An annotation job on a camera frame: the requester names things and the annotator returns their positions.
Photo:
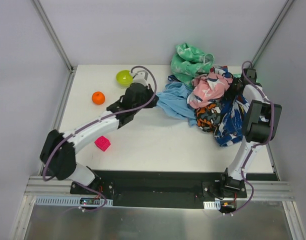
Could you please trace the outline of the light blue cloth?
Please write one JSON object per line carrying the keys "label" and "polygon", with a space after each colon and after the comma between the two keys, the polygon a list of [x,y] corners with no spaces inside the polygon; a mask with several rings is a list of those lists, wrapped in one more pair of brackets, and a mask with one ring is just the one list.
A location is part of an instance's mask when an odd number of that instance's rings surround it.
{"label": "light blue cloth", "polygon": [[182,82],[170,82],[158,92],[157,106],[171,118],[187,120],[190,127],[197,125],[195,110],[187,103],[192,91]]}

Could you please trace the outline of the blue white red patterned cloth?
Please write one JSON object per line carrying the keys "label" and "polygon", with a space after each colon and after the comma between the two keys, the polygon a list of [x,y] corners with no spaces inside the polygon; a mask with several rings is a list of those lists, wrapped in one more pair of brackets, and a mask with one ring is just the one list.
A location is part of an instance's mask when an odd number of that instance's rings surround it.
{"label": "blue white red patterned cloth", "polygon": [[[239,77],[232,74],[226,65],[214,65],[209,73],[220,74],[226,78]],[[168,77],[168,80],[180,82],[173,74]],[[212,134],[220,147],[229,147],[242,141],[242,125],[249,109],[249,103],[242,94],[237,95],[235,99],[224,99],[223,95],[217,100],[221,104],[221,122],[215,133]]]}

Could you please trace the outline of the pink toy cube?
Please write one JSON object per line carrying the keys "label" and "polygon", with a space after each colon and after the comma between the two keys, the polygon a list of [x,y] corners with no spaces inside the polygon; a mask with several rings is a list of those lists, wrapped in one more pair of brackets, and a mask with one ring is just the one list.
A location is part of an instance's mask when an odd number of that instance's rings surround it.
{"label": "pink toy cube", "polygon": [[105,136],[100,136],[97,138],[94,141],[94,144],[103,152],[105,152],[111,146],[111,142]]}

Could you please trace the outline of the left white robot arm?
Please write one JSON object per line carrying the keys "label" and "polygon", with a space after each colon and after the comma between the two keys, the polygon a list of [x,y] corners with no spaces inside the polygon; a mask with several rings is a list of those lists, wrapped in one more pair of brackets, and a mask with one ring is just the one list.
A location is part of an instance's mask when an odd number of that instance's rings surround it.
{"label": "left white robot arm", "polygon": [[77,163],[76,154],[105,134],[131,122],[141,109],[154,108],[158,97],[150,85],[133,83],[116,102],[109,105],[97,118],[66,132],[54,129],[46,137],[40,160],[44,163],[44,181],[56,178],[72,180],[92,186],[98,177],[88,167]]}

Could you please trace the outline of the pink navy patterned cloth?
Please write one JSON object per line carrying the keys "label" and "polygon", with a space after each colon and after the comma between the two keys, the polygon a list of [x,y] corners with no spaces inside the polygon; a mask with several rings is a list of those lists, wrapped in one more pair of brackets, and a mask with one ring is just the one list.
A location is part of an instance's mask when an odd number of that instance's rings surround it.
{"label": "pink navy patterned cloth", "polygon": [[213,72],[199,75],[191,81],[193,90],[187,97],[187,104],[194,109],[206,107],[220,99],[232,82],[232,77],[225,77]]}

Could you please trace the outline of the left aluminium frame post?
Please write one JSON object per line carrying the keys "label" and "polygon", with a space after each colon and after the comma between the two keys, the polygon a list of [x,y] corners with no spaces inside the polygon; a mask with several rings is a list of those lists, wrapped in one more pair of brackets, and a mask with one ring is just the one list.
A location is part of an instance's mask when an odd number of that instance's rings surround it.
{"label": "left aluminium frame post", "polygon": [[57,53],[59,54],[62,62],[64,63],[65,67],[70,73],[74,72],[74,66],[72,65],[71,61],[69,60],[68,55],[41,3],[40,0],[31,0],[30,1],[32,6],[34,7],[37,15],[39,16],[41,23],[43,24],[50,40],[52,41]]}

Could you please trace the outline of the lime green plastic bowl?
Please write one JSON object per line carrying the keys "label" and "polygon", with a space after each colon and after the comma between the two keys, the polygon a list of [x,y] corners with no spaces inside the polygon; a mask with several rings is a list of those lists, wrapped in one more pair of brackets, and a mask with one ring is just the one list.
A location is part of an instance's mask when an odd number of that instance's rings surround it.
{"label": "lime green plastic bowl", "polygon": [[121,87],[129,87],[133,83],[133,76],[129,70],[121,70],[116,74],[116,81]]}

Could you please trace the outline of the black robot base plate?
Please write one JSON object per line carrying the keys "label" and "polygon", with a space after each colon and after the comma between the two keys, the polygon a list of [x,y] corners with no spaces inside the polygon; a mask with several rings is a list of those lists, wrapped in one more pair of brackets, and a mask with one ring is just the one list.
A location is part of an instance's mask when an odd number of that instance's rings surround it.
{"label": "black robot base plate", "polygon": [[101,192],[115,207],[202,209],[219,198],[247,197],[246,187],[226,191],[220,172],[95,170]]}

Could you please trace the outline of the right aluminium frame post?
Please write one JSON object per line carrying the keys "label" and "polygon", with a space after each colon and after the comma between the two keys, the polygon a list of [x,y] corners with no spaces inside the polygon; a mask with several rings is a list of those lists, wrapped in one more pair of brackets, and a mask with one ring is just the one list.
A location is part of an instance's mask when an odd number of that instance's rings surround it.
{"label": "right aluminium frame post", "polygon": [[255,55],[253,56],[251,63],[252,66],[255,67],[258,61],[260,60],[261,56],[265,52],[266,48],[270,44],[271,40],[273,39],[275,33],[278,31],[279,27],[281,26],[282,22],[288,15],[289,11],[293,7],[296,0],[286,0],[278,12],[276,18],[274,19],[271,27],[269,28],[268,32],[266,33],[265,37],[263,38],[261,44],[259,45]]}

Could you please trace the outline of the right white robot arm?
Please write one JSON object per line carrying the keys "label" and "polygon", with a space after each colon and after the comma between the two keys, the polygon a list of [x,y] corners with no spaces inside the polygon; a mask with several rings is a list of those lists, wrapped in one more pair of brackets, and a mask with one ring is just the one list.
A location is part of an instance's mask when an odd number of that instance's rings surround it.
{"label": "right white robot arm", "polygon": [[275,137],[278,128],[282,106],[269,100],[256,78],[255,69],[242,68],[242,79],[246,82],[243,96],[249,108],[241,128],[241,145],[219,180],[221,199],[234,198],[246,190],[246,185],[251,185],[246,180],[247,171],[258,151]]}

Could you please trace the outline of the aluminium frame post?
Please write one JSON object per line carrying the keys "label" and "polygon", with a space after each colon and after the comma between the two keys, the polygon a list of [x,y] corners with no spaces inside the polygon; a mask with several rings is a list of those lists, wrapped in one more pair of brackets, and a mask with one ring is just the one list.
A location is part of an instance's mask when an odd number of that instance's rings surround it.
{"label": "aluminium frame post", "polygon": [[253,56],[251,63],[252,66],[255,67],[258,61],[260,60],[261,56],[265,52],[266,48],[270,44],[271,40],[273,39],[275,33],[278,31],[279,27],[281,26],[282,22],[288,15],[289,11],[293,7],[296,0],[286,0],[278,12],[276,18],[274,19],[271,27],[269,28],[268,32],[266,33],[265,37],[263,38],[261,44],[259,45],[255,55]]}
{"label": "aluminium frame post", "polygon": [[74,72],[74,66],[72,65],[71,61],[69,60],[68,55],[41,3],[40,0],[31,0],[30,1],[32,6],[34,7],[37,15],[39,16],[41,23],[43,24],[50,40],[52,41],[57,53],[59,54],[62,62],[64,63],[65,67],[70,73]]}

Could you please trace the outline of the orange toy fruit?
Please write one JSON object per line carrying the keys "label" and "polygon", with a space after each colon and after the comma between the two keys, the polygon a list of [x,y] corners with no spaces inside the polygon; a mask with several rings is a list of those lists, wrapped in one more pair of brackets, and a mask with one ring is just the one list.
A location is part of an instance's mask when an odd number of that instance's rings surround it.
{"label": "orange toy fruit", "polygon": [[92,94],[91,100],[96,105],[102,105],[105,102],[106,97],[102,92],[96,91]]}

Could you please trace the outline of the green white patterned cloth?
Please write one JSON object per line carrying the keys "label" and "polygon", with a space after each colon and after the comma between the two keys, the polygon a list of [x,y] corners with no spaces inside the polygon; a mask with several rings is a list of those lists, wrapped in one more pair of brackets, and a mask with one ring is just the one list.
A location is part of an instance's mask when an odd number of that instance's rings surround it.
{"label": "green white patterned cloth", "polygon": [[185,42],[175,46],[170,69],[180,82],[192,89],[192,80],[199,75],[209,73],[214,60],[212,53],[205,53]]}

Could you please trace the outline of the aluminium front rail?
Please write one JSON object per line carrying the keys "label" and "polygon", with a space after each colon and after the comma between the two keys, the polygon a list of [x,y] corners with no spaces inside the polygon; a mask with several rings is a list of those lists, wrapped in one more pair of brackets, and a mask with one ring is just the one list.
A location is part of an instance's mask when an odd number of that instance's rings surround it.
{"label": "aluminium front rail", "polygon": [[[254,188],[254,201],[285,201],[296,200],[291,185],[287,181],[250,180]],[[25,196],[69,196],[71,180],[43,181],[41,176],[30,176],[25,188]]]}

